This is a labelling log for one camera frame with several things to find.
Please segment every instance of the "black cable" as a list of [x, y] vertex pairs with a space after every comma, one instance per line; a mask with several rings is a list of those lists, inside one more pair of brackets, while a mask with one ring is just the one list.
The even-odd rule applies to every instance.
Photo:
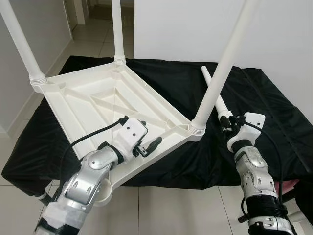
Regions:
[[[64, 160], [65, 156], [67, 155], [67, 152], [68, 152], [74, 145], [78, 144], [79, 142], [81, 142], [81, 141], [83, 141], [83, 140], [85, 140], [85, 139], [88, 139], [88, 138], [90, 138], [91, 136], [94, 136], [94, 135], [96, 135], [96, 134], [99, 134], [100, 132], [109, 130], [109, 129], [111, 129], [112, 127], [114, 127], [114, 126], [116, 126], [116, 125], [118, 125], [118, 124], [120, 124], [120, 123], [124, 124], [127, 120], [128, 120], [128, 117], [127, 117], [127, 116], [125, 116], [125, 117], [123, 117], [123, 118], [120, 118], [118, 121], [116, 121], [115, 123], [113, 123], [113, 124], [111, 124], [111, 125], [109, 125], [109, 126], [107, 126], [107, 127], [104, 127], [104, 128], [99, 129], [99, 130], [96, 130], [96, 131], [94, 131], [94, 132], [92, 132], [92, 133], [90, 133], [90, 134], [88, 134], [88, 135], [85, 135], [85, 136], [83, 136], [83, 137], [81, 137], [81, 138], [75, 140], [73, 143], [71, 143], [71, 144], [65, 149], [65, 151], [63, 152], [63, 154], [62, 154], [62, 156], [61, 156], [61, 159], [60, 159], [60, 172], [59, 172], [60, 183], [59, 183], [59, 187], [58, 187], [58, 190], [57, 190], [57, 194], [54, 194], [54, 195], [53, 195], [53, 200], [54, 200], [54, 201], [55, 201], [55, 200], [61, 195], [61, 193], [62, 193], [62, 188], [63, 188], [63, 184], [64, 184], [63, 179], [62, 179], [62, 166], [63, 166], [63, 160]], [[84, 159], [84, 157], [82, 157], [82, 158], [79, 160], [79, 162], [78, 162], [77, 164], [81, 163], [83, 159]]]
[[275, 143], [275, 141], [272, 139], [272, 137], [264, 130], [262, 130], [260, 127], [255, 126], [251, 123], [248, 122], [244, 122], [245, 125], [251, 126], [255, 129], [257, 129], [258, 131], [262, 132], [268, 139], [269, 141], [273, 144], [275, 151], [277, 153], [277, 157], [278, 157], [278, 162], [279, 162], [279, 167], [280, 167], [280, 172], [279, 172], [279, 187], [278, 187], [278, 200], [280, 204], [283, 204], [283, 200], [282, 200], [282, 194], [283, 194], [283, 165], [282, 165], [282, 157], [279, 153], [278, 147]]
[[245, 202], [245, 197], [243, 197], [243, 199], [241, 201], [241, 211], [243, 212], [246, 219], [249, 220], [249, 216], [246, 214], [245, 209], [244, 209], [244, 202]]

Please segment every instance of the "black fabric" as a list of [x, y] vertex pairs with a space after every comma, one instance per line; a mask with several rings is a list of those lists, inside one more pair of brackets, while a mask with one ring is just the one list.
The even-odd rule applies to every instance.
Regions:
[[[112, 62], [112, 58], [71, 56], [61, 73]], [[207, 88], [201, 72], [210, 74], [216, 63], [127, 60], [127, 65], [188, 119], [192, 120]], [[234, 115], [245, 112], [266, 115], [264, 130], [280, 147], [284, 179], [312, 181], [313, 127], [259, 69], [233, 67], [221, 93]], [[44, 190], [51, 179], [59, 177], [59, 159], [68, 141], [44, 99], [21, 134], [2, 175], [18, 188], [33, 195]], [[278, 179], [279, 164], [275, 150], [260, 136], [256, 147]], [[77, 163], [71, 151], [64, 170]], [[124, 185], [205, 189], [213, 185], [238, 185], [240, 178], [233, 154], [226, 148], [214, 109], [205, 135], [199, 142], [187, 142], [145, 169]]]

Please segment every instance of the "robotic hand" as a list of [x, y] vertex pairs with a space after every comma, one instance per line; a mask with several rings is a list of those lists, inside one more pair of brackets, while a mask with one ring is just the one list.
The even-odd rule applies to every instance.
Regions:
[[56, 202], [47, 206], [36, 228], [36, 235], [76, 235], [84, 224], [109, 171], [141, 154], [148, 156], [161, 143], [159, 137], [147, 149], [140, 146], [148, 129], [144, 121], [129, 118], [112, 145], [104, 142], [88, 153], [79, 172], [74, 174]]
[[245, 113], [238, 119], [231, 114], [221, 117], [222, 129], [231, 137], [227, 148], [235, 153], [236, 169], [241, 178], [249, 214], [248, 232], [251, 235], [296, 235], [288, 221], [286, 207], [278, 200], [268, 165], [254, 147], [261, 132], [252, 126], [261, 129], [264, 121], [264, 115], [254, 113]]

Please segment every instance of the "wire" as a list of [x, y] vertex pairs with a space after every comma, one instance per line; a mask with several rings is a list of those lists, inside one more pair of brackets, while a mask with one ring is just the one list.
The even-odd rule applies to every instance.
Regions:
[[245, 202], [245, 197], [243, 197], [243, 199], [241, 201], [241, 211], [243, 212], [246, 219], [249, 220], [249, 216], [246, 214], [245, 209], [244, 209], [244, 202]]
[[[63, 179], [62, 179], [62, 167], [63, 167], [64, 158], [66, 157], [68, 151], [69, 151], [74, 145], [78, 144], [79, 142], [81, 142], [81, 141], [83, 141], [83, 140], [85, 140], [85, 139], [87, 139], [87, 138], [90, 138], [91, 136], [94, 136], [94, 135], [96, 135], [96, 134], [99, 134], [100, 132], [109, 130], [109, 129], [111, 129], [112, 127], [114, 127], [114, 126], [116, 126], [116, 125], [118, 125], [118, 124], [120, 124], [120, 123], [125, 123], [125, 121], [126, 121], [127, 119], [128, 119], [127, 116], [125, 116], [125, 117], [123, 117], [123, 118], [120, 118], [118, 121], [116, 121], [115, 123], [113, 123], [113, 124], [111, 124], [111, 125], [109, 125], [109, 126], [107, 126], [107, 127], [104, 127], [104, 128], [99, 129], [99, 130], [96, 130], [96, 131], [94, 131], [94, 132], [92, 132], [92, 133], [90, 133], [90, 134], [88, 134], [88, 135], [85, 135], [85, 136], [83, 136], [83, 137], [81, 137], [81, 138], [75, 140], [73, 143], [71, 143], [71, 144], [65, 149], [65, 151], [63, 152], [63, 154], [62, 154], [62, 156], [61, 156], [61, 159], [60, 159], [60, 172], [59, 172], [60, 183], [59, 183], [59, 187], [58, 187], [58, 190], [57, 190], [57, 194], [54, 194], [54, 195], [53, 195], [53, 200], [54, 200], [54, 201], [55, 201], [55, 200], [61, 195], [61, 193], [62, 193], [62, 188], [63, 188], [63, 184], [64, 184]], [[84, 157], [82, 157], [82, 158], [78, 161], [78, 163], [72, 168], [72, 170], [74, 170], [74, 169], [76, 168], [76, 166], [77, 166], [79, 163], [82, 162], [83, 159], [84, 159]]]
[[273, 144], [275, 151], [277, 153], [278, 156], [278, 162], [279, 162], [279, 168], [280, 168], [280, 172], [279, 172], [279, 187], [278, 187], [278, 200], [280, 204], [283, 204], [283, 200], [282, 200], [282, 194], [283, 194], [283, 165], [282, 165], [282, 157], [279, 153], [277, 144], [275, 143], [275, 141], [272, 139], [272, 137], [264, 130], [262, 130], [260, 127], [255, 126], [251, 123], [248, 122], [244, 122], [245, 125], [251, 126], [255, 129], [257, 129], [258, 131], [262, 132], [267, 138], [268, 140]]

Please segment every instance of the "tiled floor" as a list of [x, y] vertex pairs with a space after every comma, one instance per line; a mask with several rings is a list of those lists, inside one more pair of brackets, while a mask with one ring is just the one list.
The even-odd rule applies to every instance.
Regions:
[[[126, 57], [133, 57], [133, 31], [124, 28]], [[70, 55], [114, 56], [112, 22], [90, 20], [77, 26], [74, 41], [68, 45], [51, 74], [61, 70]], [[25, 115], [12, 139], [0, 139], [0, 170], [4, 167], [15, 142], [27, 125], [42, 96]], [[58, 181], [46, 188], [53, 195]], [[242, 215], [240, 187], [212, 187], [204, 191], [158, 187], [119, 187], [105, 207], [93, 208], [81, 229], [81, 235], [245, 235], [247, 223], [239, 224]], [[30, 235], [44, 209], [34, 197], [22, 193], [0, 177], [1, 234]], [[294, 202], [289, 207], [296, 210]], [[303, 235], [297, 225], [299, 235]]]

